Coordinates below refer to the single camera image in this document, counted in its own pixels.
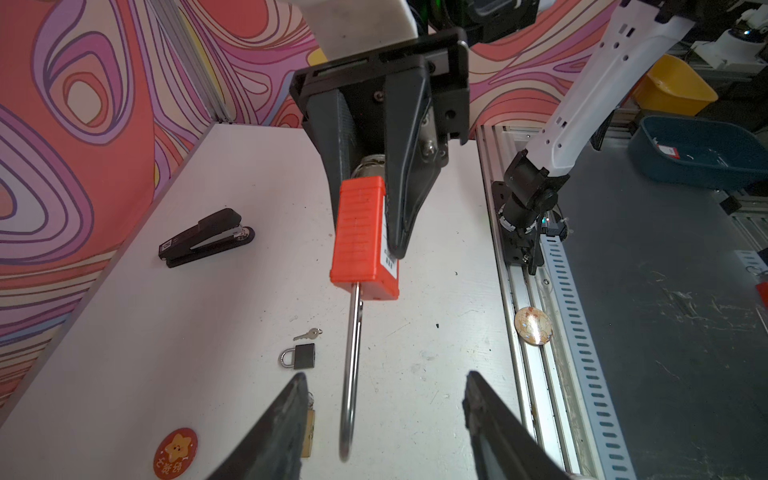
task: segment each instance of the patterned wall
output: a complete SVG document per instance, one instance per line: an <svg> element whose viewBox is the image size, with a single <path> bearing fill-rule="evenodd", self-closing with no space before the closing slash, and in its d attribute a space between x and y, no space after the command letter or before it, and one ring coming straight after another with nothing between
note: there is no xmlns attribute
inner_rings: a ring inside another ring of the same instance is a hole
<svg viewBox="0 0 768 480"><path fill-rule="evenodd" d="M0 5L0 406L210 123L144 0Z"/></svg>
<svg viewBox="0 0 768 480"><path fill-rule="evenodd" d="M0 406L210 123L148 0L0 5ZM229 114L299 127L293 72L325 61L297 8L175 0ZM470 56L473 124L546 122L611 0L558 0Z"/></svg>

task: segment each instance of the red object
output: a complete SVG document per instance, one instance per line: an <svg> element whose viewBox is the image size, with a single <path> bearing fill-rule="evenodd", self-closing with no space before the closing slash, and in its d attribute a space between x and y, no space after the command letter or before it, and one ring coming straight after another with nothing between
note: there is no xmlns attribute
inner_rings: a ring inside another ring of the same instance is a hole
<svg viewBox="0 0 768 480"><path fill-rule="evenodd" d="M386 242L385 195L381 177L345 180L339 192L331 283L351 292L360 282L363 300L397 300L400 295L399 264Z"/></svg>
<svg viewBox="0 0 768 480"><path fill-rule="evenodd" d="M171 480L187 471L197 453L197 435L193 429L177 429L168 434L154 453L155 476Z"/></svg>
<svg viewBox="0 0 768 480"><path fill-rule="evenodd" d="M768 308L768 282L758 283L755 288L757 288L760 298L763 299L763 304Z"/></svg>

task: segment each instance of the dark gray work surface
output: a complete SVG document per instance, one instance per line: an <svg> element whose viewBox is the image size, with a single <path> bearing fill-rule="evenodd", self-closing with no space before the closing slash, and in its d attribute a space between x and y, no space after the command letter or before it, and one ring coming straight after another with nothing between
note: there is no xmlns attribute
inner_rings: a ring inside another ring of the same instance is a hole
<svg viewBox="0 0 768 480"><path fill-rule="evenodd" d="M749 246L711 192L643 177L613 142L584 149L560 205L637 477L768 478L768 333L756 308L768 314L733 253Z"/></svg>

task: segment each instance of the orange plastic case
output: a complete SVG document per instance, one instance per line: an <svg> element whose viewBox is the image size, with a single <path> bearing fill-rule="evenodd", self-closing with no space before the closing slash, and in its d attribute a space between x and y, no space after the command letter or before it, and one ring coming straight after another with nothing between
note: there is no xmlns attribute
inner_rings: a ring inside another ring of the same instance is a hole
<svg viewBox="0 0 768 480"><path fill-rule="evenodd" d="M345 180L333 245L331 283L352 291L360 282L363 300L397 300L399 263L386 240L386 187L381 177Z"/></svg>

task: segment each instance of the white tabletop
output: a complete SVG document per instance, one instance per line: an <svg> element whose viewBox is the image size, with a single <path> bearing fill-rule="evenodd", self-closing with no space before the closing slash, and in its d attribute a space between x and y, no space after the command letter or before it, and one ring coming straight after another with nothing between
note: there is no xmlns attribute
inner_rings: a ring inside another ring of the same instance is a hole
<svg viewBox="0 0 768 480"><path fill-rule="evenodd" d="M174 269L157 258L224 207L256 231L251 244ZM467 372L516 413L518 402L475 142L450 144L401 262L400 299L366 303L346 464L349 295L329 282L332 255L328 184L305 133L216 125L0 428L0 476L155 478L155 449L189 427L199 449L180 478L205 478L294 374L280 352L317 327L302 478L476 478Z"/></svg>

